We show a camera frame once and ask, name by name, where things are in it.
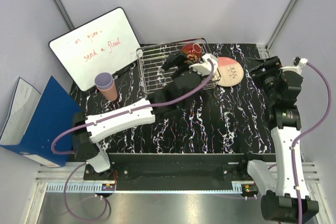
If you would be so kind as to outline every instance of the plastic tumbler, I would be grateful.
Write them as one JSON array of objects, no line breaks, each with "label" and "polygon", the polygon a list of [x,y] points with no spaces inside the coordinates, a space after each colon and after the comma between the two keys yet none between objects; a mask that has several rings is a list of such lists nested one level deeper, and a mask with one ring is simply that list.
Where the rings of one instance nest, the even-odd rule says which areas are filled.
[{"label": "plastic tumbler", "polygon": [[108,101],[113,102],[118,98],[115,81],[110,73],[100,73],[97,75],[95,84],[97,89]]}]

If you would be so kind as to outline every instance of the metal floor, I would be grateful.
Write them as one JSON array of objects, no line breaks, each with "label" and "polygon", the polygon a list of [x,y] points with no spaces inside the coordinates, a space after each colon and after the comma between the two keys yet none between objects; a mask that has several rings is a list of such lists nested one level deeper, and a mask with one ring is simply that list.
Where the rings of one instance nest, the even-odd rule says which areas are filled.
[{"label": "metal floor", "polygon": [[[68,194],[68,204],[77,202],[89,194]],[[221,195],[204,194],[114,194],[108,198],[111,215],[108,213],[101,224],[266,224],[277,223],[263,220],[260,212],[260,199],[245,201],[238,195],[226,195],[238,199],[228,199]],[[83,218],[94,218],[104,208],[103,201],[90,198],[77,205],[73,212]],[[66,209],[61,193],[47,193],[41,208],[38,224],[83,224]],[[316,224],[312,219],[309,224]]]}]

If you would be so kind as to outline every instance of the red mug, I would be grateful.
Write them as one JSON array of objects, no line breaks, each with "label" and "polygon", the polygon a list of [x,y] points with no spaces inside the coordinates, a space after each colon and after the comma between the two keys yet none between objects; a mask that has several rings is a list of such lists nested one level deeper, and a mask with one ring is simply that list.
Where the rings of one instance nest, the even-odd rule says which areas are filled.
[{"label": "red mug", "polygon": [[182,48],[182,52],[187,54],[189,60],[193,63],[198,63],[198,60],[202,56],[202,48],[197,43],[189,43]]}]

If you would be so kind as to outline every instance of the metal wire rack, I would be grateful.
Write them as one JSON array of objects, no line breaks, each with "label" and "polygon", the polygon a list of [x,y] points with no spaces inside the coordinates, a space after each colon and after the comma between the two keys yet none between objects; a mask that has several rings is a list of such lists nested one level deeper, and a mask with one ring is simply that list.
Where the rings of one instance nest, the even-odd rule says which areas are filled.
[{"label": "metal wire rack", "polygon": [[[189,43],[198,43],[202,48],[202,54],[211,53],[210,47],[204,38],[181,40],[137,49],[139,75],[145,94],[150,94],[155,90],[161,89],[173,81],[171,75],[177,70],[177,67],[164,71],[161,66],[171,53],[177,53],[179,50],[182,50],[184,45]],[[215,77],[204,89],[214,88],[220,80],[220,75],[217,70]]]}]

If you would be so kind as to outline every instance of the black marble tabletop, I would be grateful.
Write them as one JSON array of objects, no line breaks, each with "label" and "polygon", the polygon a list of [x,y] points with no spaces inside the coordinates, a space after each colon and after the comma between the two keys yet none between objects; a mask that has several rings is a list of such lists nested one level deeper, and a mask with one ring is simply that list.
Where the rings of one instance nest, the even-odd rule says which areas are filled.
[{"label": "black marble tabletop", "polygon": [[[216,56],[230,57],[243,67],[245,76],[231,88],[204,90],[190,109],[153,124],[137,126],[100,142],[109,153],[274,153],[264,122],[264,96],[248,74],[246,57],[259,58],[255,44],[209,44]],[[109,112],[145,97],[137,63],[115,76],[116,102],[107,101],[96,89],[83,92],[74,83],[71,96],[86,115]]]}]

